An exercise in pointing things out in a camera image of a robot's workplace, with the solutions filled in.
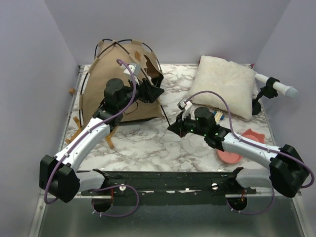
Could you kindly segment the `wooden stand frame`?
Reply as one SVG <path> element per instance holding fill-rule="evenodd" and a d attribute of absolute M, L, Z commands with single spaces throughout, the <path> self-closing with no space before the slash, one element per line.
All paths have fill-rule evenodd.
<path fill-rule="evenodd" d="M 73 117 L 73 120 L 76 123 L 78 129 L 74 133 L 74 135 L 70 137 L 70 139 L 68 139 L 68 138 L 65 139 L 65 142 L 67 144 L 70 144 L 82 131 L 81 126 L 80 126 L 80 120 L 78 119 L 78 117 Z M 111 139 L 112 139 L 112 136 L 114 135 L 114 133 L 116 132 L 117 128 L 118 128 L 118 126 L 116 126 L 114 128 L 114 130 L 112 132 L 110 132 L 110 134 L 105 137 L 105 140 L 108 143 L 108 146 L 110 147 L 110 149 L 114 149 L 115 148 L 115 146 L 114 146 L 113 142 L 111 141 Z"/>

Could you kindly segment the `white fluffy pillow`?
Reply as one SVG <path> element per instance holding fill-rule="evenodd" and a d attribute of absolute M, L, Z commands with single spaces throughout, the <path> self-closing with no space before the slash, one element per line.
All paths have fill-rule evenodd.
<path fill-rule="evenodd" d="M 255 71 L 250 67 L 203 55 L 188 96 L 213 91 L 226 101 L 232 114 L 250 120 L 254 87 Z"/>

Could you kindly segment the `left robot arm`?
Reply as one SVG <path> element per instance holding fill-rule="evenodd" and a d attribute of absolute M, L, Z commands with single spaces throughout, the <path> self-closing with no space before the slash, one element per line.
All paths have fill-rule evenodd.
<path fill-rule="evenodd" d="M 144 103 L 155 102 L 164 90 L 152 85 L 147 79 L 136 84 L 114 78 L 107 82 L 104 99 L 93 114 L 85 129 L 63 150 L 51 157 L 45 155 L 40 161 L 39 186 L 44 197 L 49 194 L 68 203 L 78 192 L 94 190 L 99 195 L 109 191 L 107 175 L 99 170 L 78 173 L 78 169 L 94 149 L 108 136 L 123 118 L 123 113 L 137 100 Z"/>

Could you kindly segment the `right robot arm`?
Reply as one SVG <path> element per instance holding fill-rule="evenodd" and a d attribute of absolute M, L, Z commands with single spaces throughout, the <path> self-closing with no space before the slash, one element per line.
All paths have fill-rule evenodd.
<path fill-rule="evenodd" d="M 260 164 L 261 169 L 242 168 L 227 181 L 228 190 L 234 194 L 244 188 L 260 187 L 273 188 L 283 196 L 293 198 L 306 179 L 313 176 L 292 146 L 268 146 L 236 135 L 218 125 L 207 107 L 195 109 L 193 116 L 182 111 L 167 129 L 179 137 L 188 133 L 202 136 L 214 149 L 238 154 Z"/>

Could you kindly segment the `pink cat-ear pet bowl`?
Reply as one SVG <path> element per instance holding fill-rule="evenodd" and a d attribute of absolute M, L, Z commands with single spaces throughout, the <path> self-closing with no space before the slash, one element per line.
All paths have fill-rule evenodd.
<path fill-rule="evenodd" d="M 216 155 L 219 161 L 223 163 L 227 163 L 227 164 L 235 164 L 242 160 L 241 155 L 238 155 L 235 153 L 224 152 L 221 150 L 216 150 Z"/>

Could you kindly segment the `wooden toy car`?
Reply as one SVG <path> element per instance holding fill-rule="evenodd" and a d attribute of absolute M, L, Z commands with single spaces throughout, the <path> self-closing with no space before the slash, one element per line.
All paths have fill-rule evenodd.
<path fill-rule="evenodd" d="M 213 114 L 216 123 L 219 123 L 225 118 L 224 114 L 221 111 L 214 111 Z"/>

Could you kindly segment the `wooden block on edge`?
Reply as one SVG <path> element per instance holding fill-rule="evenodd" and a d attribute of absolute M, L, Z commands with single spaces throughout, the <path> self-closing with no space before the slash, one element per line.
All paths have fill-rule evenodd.
<path fill-rule="evenodd" d="M 74 94 L 76 93 L 76 90 L 75 90 L 74 88 L 71 88 L 71 89 L 69 90 L 69 93 L 70 93 L 71 95 L 74 95 Z"/>

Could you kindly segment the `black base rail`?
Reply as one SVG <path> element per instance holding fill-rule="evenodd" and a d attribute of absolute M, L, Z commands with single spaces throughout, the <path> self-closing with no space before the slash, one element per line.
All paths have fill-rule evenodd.
<path fill-rule="evenodd" d="M 255 194 L 252 188 L 243 188 L 233 172 L 141 172 L 106 171 L 103 188 L 106 191 L 83 191 L 101 205 L 106 198 L 113 205 L 130 206 L 138 200 L 139 205 L 225 205 L 226 197 Z"/>

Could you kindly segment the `white microphone on mount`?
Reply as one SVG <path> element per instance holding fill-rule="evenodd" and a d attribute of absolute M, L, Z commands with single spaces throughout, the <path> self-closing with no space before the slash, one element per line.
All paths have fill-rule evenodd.
<path fill-rule="evenodd" d="M 272 99 L 278 97 L 278 93 L 282 94 L 287 98 L 296 98 L 298 96 L 298 90 L 292 86 L 287 86 L 274 77 L 267 77 L 263 74 L 256 73 L 255 78 L 265 83 L 265 86 L 260 88 L 255 99 L 252 100 L 252 115 L 258 115 L 261 112 L 262 106 L 259 103 L 259 99 L 266 97 Z"/>

